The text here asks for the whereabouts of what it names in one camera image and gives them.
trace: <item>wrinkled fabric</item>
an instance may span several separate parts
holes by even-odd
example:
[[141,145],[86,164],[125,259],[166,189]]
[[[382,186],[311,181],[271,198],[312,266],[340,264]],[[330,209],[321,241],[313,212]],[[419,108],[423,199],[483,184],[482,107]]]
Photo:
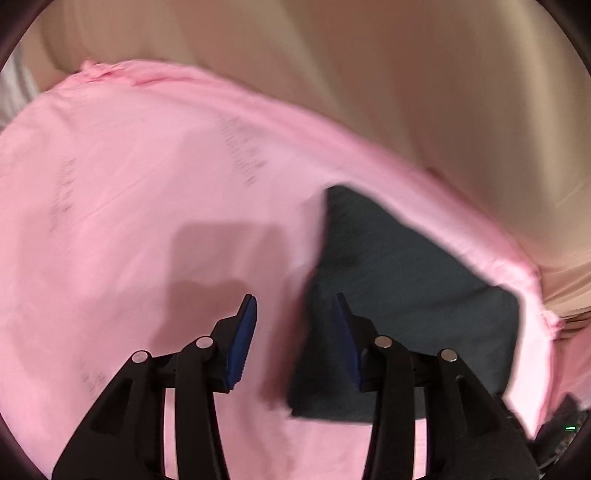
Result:
[[556,382],[552,391],[551,411],[565,396],[572,395],[581,410],[591,408],[591,329],[585,328],[569,340],[556,342]]
[[515,235],[549,309],[591,309],[591,76],[536,0],[54,0],[33,30],[42,89],[172,60],[335,119]]
[[[0,411],[43,472],[133,351],[176,351],[251,293],[259,318],[242,381],[216,396],[231,477],[360,478],[369,426],[292,420],[284,402],[323,190],[336,183],[519,298],[505,399],[534,434],[556,318],[535,269],[493,223],[312,113],[199,69],[87,63],[0,135]],[[424,423],[417,430],[420,475]]]

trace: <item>pink t-shirt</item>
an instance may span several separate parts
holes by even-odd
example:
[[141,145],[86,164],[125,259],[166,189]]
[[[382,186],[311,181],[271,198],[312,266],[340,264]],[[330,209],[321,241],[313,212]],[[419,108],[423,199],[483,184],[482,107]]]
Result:
[[[208,72],[86,63],[0,135],[0,412],[41,470],[133,351],[176,351],[251,293],[259,320],[243,379],[216,396],[232,479],[361,478],[370,427],[293,420],[284,400],[323,190],[336,183],[517,295],[505,398],[534,434],[556,318],[491,221],[395,155]],[[418,476],[424,422],[417,431]]]

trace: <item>beige surface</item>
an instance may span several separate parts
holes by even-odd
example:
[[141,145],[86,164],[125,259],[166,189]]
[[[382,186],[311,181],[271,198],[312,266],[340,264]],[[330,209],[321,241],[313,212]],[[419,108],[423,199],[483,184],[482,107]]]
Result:
[[591,77],[534,0],[56,0],[25,39],[41,86],[85,57],[194,63],[438,172],[591,307]]

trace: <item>metal rivet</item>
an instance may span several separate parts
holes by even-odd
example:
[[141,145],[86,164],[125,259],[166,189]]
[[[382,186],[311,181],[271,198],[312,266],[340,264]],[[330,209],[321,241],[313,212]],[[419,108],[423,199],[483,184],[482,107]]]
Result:
[[386,337],[385,335],[380,335],[379,337],[375,338],[374,343],[380,348],[388,348],[392,346],[392,339],[390,337]]
[[443,358],[446,362],[455,362],[457,360],[457,353],[449,348],[446,348],[441,352],[441,358]]
[[135,352],[131,356],[131,359],[136,364],[143,364],[148,359],[148,352],[144,352],[143,350]]
[[211,337],[199,337],[195,342],[198,348],[209,348],[213,345],[213,338]]

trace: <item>dark gray cloth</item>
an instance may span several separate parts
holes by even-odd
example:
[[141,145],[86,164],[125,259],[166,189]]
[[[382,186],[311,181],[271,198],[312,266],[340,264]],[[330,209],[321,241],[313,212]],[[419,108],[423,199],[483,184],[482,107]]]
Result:
[[[519,326],[514,295],[344,186],[326,191],[327,227],[306,298],[310,331],[288,392],[295,417],[371,422],[375,394],[356,391],[335,344],[330,309],[354,314],[416,352],[453,348],[491,394],[509,381]],[[424,406],[417,402],[417,418]]]

